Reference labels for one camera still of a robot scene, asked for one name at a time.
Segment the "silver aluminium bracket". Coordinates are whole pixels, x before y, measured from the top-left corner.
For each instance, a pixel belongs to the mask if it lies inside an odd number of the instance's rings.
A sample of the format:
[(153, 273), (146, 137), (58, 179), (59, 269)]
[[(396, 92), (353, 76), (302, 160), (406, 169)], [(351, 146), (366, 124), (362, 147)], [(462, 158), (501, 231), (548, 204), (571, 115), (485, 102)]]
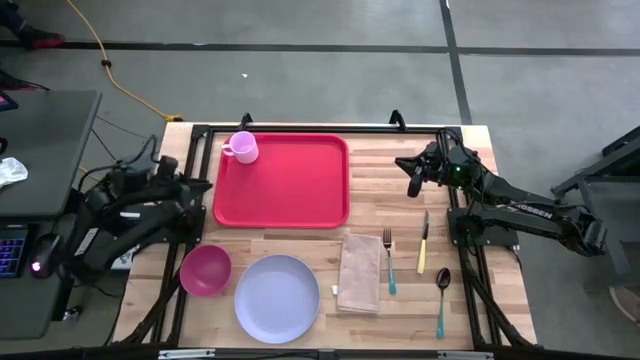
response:
[(438, 360), (495, 360), (494, 354), (490, 352), (476, 351), (438, 351)]
[(216, 357), (213, 348), (166, 349), (158, 353), (158, 360), (203, 360)]

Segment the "black desk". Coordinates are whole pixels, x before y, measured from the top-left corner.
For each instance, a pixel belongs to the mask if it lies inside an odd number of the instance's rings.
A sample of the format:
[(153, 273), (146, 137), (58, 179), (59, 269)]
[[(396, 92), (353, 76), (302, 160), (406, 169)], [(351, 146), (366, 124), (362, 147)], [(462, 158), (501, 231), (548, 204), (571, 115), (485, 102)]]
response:
[(14, 92), (18, 109), (0, 112), (5, 157), (25, 165), (24, 181), (0, 189), (0, 229), (27, 227), (17, 278), (0, 278), (0, 340), (37, 339), (62, 319), (71, 284), (57, 275), (31, 276), (36, 240), (48, 233), (68, 239), (75, 220), (67, 208), (78, 167), (101, 102), (96, 91)]

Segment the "black metal stand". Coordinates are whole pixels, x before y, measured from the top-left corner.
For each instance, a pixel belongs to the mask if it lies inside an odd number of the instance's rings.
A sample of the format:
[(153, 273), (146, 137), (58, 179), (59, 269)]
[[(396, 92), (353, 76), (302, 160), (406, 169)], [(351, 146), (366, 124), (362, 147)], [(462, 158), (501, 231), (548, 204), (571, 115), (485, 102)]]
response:
[(551, 188), (578, 190), (607, 230), (608, 266), (584, 284), (588, 291), (640, 286), (640, 126), (602, 149), (602, 158)]

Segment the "backlit computer keyboard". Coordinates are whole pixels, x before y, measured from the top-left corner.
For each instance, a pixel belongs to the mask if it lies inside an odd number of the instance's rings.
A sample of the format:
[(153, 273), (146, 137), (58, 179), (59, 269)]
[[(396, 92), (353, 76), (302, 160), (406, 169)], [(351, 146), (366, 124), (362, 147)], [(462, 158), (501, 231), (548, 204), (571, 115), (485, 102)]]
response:
[(0, 229), (0, 278), (17, 278), (21, 273), (27, 227)]

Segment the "magenta plastic bowl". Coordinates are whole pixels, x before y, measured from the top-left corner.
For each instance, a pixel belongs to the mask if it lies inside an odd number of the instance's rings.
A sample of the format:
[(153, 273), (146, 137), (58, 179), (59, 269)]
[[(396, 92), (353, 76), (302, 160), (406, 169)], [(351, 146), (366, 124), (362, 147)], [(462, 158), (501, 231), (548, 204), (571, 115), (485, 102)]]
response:
[(217, 245), (194, 248), (183, 260), (180, 282), (193, 296), (213, 297), (223, 293), (232, 275), (231, 258)]

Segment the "beige cloth napkin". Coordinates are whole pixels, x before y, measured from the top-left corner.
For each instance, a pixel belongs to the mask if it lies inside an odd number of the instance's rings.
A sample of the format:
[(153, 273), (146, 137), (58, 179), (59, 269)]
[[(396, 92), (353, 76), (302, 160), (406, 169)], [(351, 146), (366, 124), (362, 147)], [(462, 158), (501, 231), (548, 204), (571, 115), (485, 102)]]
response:
[(336, 307), (342, 312), (379, 311), (382, 241), (369, 235), (349, 235), (341, 250)]

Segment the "knife with yellow handle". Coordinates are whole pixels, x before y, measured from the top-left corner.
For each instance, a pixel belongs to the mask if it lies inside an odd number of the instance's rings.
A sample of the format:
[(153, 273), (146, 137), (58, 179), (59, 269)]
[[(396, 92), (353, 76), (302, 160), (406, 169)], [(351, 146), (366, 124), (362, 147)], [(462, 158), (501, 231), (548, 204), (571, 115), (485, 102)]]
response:
[(426, 210), (424, 223), (423, 223), (421, 243), (420, 243), (419, 254), (418, 254), (418, 260), (417, 260), (417, 267), (416, 267), (416, 272), (418, 274), (423, 274), (426, 266), (426, 244), (429, 236), (429, 226), (430, 226), (430, 213), (428, 210)]

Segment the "black computer mouse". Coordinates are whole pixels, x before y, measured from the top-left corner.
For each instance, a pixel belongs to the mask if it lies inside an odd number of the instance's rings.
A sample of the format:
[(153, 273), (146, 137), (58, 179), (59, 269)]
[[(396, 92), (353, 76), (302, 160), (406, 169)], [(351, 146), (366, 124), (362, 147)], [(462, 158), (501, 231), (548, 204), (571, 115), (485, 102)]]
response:
[(56, 233), (48, 233), (39, 237), (32, 249), (30, 256), (30, 273), (35, 279), (50, 277), (58, 265), (61, 236)]

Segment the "lavender plastic plate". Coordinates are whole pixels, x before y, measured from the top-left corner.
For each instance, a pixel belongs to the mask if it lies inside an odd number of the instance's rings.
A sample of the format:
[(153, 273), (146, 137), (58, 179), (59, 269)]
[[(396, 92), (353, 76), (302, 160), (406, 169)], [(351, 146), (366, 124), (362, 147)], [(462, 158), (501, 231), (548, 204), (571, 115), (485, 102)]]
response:
[(243, 330), (267, 344), (284, 344), (314, 324), (320, 288), (311, 268), (297, 257), (277, 254), (261, 258), (242, 274), (234, 309)]

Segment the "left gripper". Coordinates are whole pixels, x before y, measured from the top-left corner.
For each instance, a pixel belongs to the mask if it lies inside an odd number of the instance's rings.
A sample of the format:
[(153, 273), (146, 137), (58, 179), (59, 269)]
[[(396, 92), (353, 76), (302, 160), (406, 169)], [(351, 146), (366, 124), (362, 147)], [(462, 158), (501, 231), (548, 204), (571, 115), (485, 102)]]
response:
[(191, 207), (194, 196), (202, 196), (212, 187), (208, 180), (191, 179), (181, 173), (168, 176), (167, 184), (170, 188), (167, 200), (178, 203), (182, 208)]

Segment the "spoon with teal handle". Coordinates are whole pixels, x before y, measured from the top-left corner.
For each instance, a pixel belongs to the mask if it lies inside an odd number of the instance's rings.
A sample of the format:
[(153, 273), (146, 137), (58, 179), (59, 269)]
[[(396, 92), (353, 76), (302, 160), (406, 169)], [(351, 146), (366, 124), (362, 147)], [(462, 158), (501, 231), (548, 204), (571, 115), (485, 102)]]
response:
[(451, 272), (448, 268), (443, 267), (436, 276), (436, 283), (440, 290), (439, 314), (436, 328), (436, 338), (441, 340), (444, 338), (444, 292), (451, 283)]

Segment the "white printed box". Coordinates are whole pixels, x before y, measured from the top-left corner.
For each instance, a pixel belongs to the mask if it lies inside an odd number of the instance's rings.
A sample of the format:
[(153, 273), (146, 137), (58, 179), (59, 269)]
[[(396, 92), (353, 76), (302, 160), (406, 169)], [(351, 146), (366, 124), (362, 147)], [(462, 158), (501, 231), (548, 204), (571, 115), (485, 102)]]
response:
[(132, 267), (132, 264), (133, 264), (133, 258), (134, 258), (135, 254), (137, 253), (139, 248), (140, 248), (140, 246), (136, 245), (136, 246), (132, 247), (131, 249), (129, 249), (123, 255), (121, 255), (118, 258), (116, 258), (114, 260), (114, 262), (112, 263), (112, 265), (111, 265), (111, 270), (112, 271), (129, 271), (131, 269), (131, 267)]

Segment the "fork with teal handle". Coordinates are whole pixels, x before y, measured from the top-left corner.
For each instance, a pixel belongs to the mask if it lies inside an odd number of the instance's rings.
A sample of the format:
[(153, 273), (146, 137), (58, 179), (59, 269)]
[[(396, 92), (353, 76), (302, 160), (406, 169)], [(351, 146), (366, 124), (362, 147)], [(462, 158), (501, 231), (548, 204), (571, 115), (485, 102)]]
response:
[(383, 230), (382, 242), (387, 253), (389, 294), (395, 296), (397, 294), (397, 288), (396, 288), (396, 281), (395, 281), (394, 269), (393, 269), (393, 258), (391, 254), (393, 241), (392, 241), (392, 231), (390, 227), (386, 227)]

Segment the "black aluminium table frame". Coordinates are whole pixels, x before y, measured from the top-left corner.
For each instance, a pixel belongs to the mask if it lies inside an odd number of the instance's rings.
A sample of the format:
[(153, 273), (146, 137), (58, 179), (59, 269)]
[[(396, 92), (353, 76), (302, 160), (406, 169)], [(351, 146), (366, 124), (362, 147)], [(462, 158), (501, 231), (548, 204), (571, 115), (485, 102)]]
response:
[[(333, 133), (348, 145), (350, 160), (350, 213), (345, 224), (335, 229), (250, 229), (219, 225), (211, 208), (214, 192), (204, 195), (207, 207), (202, 244), (225, 248), (232, 260), (231, 284), (220, 296), (194, 297), (176, 294), (170, 300), (161, 340), (173, 327), (176, 300), (184, 301), (177, 345), (205, 348), (286, 348), (291, 349), (376, 349), (431, 350), (473, 348), (468, 307), (461, 278), (459, 252), (450, 242), (447, 221), (450, 195), (444, 187), (425, 185), (416, 199), (406, 197), (408, 179), (393, 160), (421, 151), (432, 139), (428, 130), (447, 125), (408, 125), (406, 132), (391, 124), (294, 124), (250, 123), (247, 130), (265, 132), (285, 130), (293, 133)], [(195, 175), (206, 171), (215, 184), (221, 145), (237, 131), (234, 123), (169, 123), (166, 125), (161, 154), (176, 157), (180, 169)], [(430, 212), (430, 232), (424, 274), (416, 273), (419, 241), (424, 213)], [(386, 256), (383, 256), (380, 311), (377, 315), (341, 312), (331, 286), (338, 284), (343, 238), (351, 233), (381, 236), (392, 229), (393, 264), (398, 294), (388, 293)], [(136, 255), (127, 282), (124, 300), (115, 325), (114, 340), (130, 335), (158, 298), (165, 263), (182, 260), (183, 247), (169, 255), (169, 245), (154, 244)], [(494, 299), (527, 340), (536, 343), (521, 269), (510, 250), (489, 247), (484, 250)], [(234, 290), (243, 271), (254, 261), (273, 254), (301, 258), (316, 274), (320, 284), (321, 306), (314, 325), (300, 338), (282, 345), (268, 345), (250, 337), (236, 319)], [(453, 281), (444, 295), (445, 337), (436, 339), (440, 292), (435, 284), (437, 271), (451, 269)]]

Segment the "pink plastic mug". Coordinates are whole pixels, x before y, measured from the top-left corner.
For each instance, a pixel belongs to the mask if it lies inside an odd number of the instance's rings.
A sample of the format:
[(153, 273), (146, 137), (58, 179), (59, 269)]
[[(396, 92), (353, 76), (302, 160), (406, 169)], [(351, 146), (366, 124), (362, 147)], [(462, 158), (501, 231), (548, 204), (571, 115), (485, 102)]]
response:
[(259, 149), (255, 136), (248, 131), (233, 134), (227, 143), (222, 145), (222, 154), (231, 156), (242, 164), (251, 164), (259, 156)]

